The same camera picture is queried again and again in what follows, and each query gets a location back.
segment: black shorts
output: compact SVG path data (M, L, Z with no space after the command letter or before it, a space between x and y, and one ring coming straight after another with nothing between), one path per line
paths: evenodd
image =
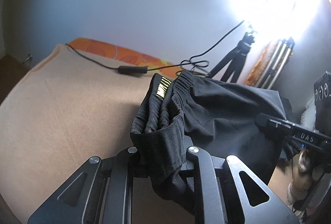
M268 139L255 124L259 113L286 119L278 92L188 71L173 82L155 74L133 120L131 139L146 161L156 193L192 211L192 193L178 175L183 136L213 156L239 157L268 184L284 137Z

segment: black mechanical device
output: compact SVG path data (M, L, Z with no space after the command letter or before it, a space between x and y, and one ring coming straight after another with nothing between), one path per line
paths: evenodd
M316 124L315 129L331 136L331 73L324 75L314 83Z
M260 128L266 130L265 133L269 134L270 138L279 133L285 133L287 136L300 142L303 147L309 149L313 166L322 165L324 172L310 186L307 196L303 200L296 201L293 205L293 209L304 211L324 174L331 172L331 137L318 130L310 130L288 120L282 120L270 115L259 114L255 121Z
M239 41L237 46L232 49L207 75L206 77L213 78L220 70L222 70L230 61L229 67L226 69L221 81L227 82L230 76L232 83L236 83L241 71L246 62L248 52L251 50L251 45L254 43L254 32L246 32L243 39Z
M180 175L194 190L195 223L299 223L236 156L211 156L193 146L188 136L183 146ZM135 147L108 159L91 157L31 215L28 224L97 224L100 218L103 224L129 224L133 177L148 177Z

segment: metal rod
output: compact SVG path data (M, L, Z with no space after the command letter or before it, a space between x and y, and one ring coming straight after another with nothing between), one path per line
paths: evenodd
M265 77L267 76L267 74L269 72L269 69L270 69L271 65L274 63L274 61L275 61L275 59L276 59L276 57L277 57L277 55L278 55L278 53L280 51L280 48L282 47L282 43L283 43L283 41L282 40L279 40L278 45L277 45L277 47L276 47L276 49L275 49L275 51L274 51L274 53L273 53L273 55L272 55L269 63L268 63L268 65L264 69L263 73L260 75L259 80L255 84L255 87L260 87L262 85Z
M278 55L278 57L276 58L276 60L275 60L275 62L274 62L274 64L273 64L273 66L271 67L270 70L276 71L276 69L277 69L277 67L278 67L278 65L279 65L279 63L280 63L280 61L281 61L281 59L282 59L282 57L283 57L283 55L284 55L284 53L285 53L285 51L286 51L286 47L287 47L287 46L286 46L286 43L283 43L283 44L282 44L282 48L281 48L281 50L280 50L280 52L279 52L279 55ZM269 85L270 80L272 80L272 75L271 75L271 74L269 74L269 75L267 76L267 78L265 79L265 81L264 81L264 83L263 83L263 85L262 85L261 88L267 88L267 86Z
M289 47L289 48L287 49L286 53L285 53L285 56L284 56L284 59L283 59L282 63L280 64L280 66L279 66L279 68L278 68L278 70L277 70L275 76L273 77L273 79L272 79L272 81L270 82L270 84L269 84L269 86L267 87L267 89L271 89L271 88L272 88L273 84L276 82L276 80L277 80L277 78L279 77L279 75L280 75L282 69L284 68L284 66L285 66L285 64L286 64L286 62L287 62L287 60L289 59L291 53L292 53L292 48Z

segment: black metal bracket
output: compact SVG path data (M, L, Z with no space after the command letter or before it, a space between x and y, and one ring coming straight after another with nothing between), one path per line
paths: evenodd
M331 137L320 133L318 130L310 130L288 120L266 114L257 115L255 122L259 128L268 130L265 133L271 139L273 136L278 136L280 132L284 133L315 152L323 154L325 160L331 162Z
M211 156L187 136L183 146L180 175L194 178L195 223L236 223L238 215L247 224L299 223L237 157ZM135 147L104 160L91 157L31 215L28 224L97 224L100 217L104 224L130 224L133 177L147 177L146 170Z

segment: dark floor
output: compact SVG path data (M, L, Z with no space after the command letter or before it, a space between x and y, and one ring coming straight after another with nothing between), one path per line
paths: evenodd
M0 59L0 104L28 71L25 65L12 56L6 55Z

